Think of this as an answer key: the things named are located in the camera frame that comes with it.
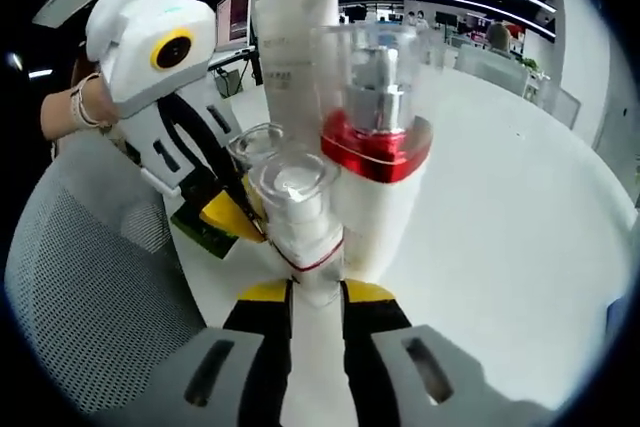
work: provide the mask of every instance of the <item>white robot head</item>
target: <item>white robot head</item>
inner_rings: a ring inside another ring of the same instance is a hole
[[[206,75],[215,13],[197,0],[99,0],[86,27],[121,118]]]

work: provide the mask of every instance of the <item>bracelet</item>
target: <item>bracelet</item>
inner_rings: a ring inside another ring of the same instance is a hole
[[[85,109],[82,99],[82,88],[91,79],[100,77],[100,74],[93,73],[82,79],[71,92],[71,114],[76,126],[79,129],[95,129],[101,126],[101,123],[92,119]]]

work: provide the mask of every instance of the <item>camera lens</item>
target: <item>camera lens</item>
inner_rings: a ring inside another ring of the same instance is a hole
[[[161,69],[169,69],[175,67],[189,53],[191,49],[191,39],[188,37],[176,37],[164,44],[158,52],[156,64]]]

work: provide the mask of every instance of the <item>desk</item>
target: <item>desk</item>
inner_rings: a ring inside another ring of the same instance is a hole
[[[493,389],[555,409],[598,355],[605,309],[629,284],[633,203],[591,149],[533,104],[462,72],[424,69],[414,98],[434,124],[434,145],[380,283],[414,324],[477,359]],[[243,128],[266,120],[262,92],[230,99]],[[169,214],[176,207],[167,202]],[[243,289],[279,275],[267,245],[238,242],[219,261],[172,233],[208,325],[222,324]],[[336,331],[322,312],[307,309],[315,318],[302,335],[294,319],[294,344],[320,360],[299,367],[294,346],[285,426],[355,425],[339,332],[318,334]]]

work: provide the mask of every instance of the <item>yellow component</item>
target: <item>yellow component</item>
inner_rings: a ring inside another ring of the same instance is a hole
[[[377,302],[380,300],[395,300],[395,297],[387,289],[377,284],[360,282],[359,280],[346,279],[349,302]]]
[[[231,200],[229,194],[224,190],[200,211],[200,219],[243,239],[254,242],[264,242],[265,240],[251,221],[247,219],[238,204]]]
[[[272,280],[251,287],[238,300],[253,300],[262,302],[284,302],[287,293],[287,280]]]
[[[172,30],[163,38],[161,38],[158,42],[156,42],[156,45],[153,47],[153,50],[151,51],[151,65],[153,66],[154,69],[167,70],[164,67],[160,67],[158,65],[158,54],[160,53],[162,48],[165,45],[167,45],[168,42],[172,41],[173,39],[177,39],[178,37],[186,37],[193,44],[193,34],[188,29],[185,29],[184,27],[179,27],[177,29]]]

